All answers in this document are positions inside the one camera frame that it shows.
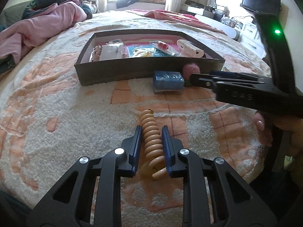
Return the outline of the person's right hand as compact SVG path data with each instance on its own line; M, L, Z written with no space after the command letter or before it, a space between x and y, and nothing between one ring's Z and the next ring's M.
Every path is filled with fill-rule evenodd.
M253 122L261 144L270 147L278 144L283 134L286 133L288 144L286 155L290 157L302 155L302 119L256 112L253 116Z

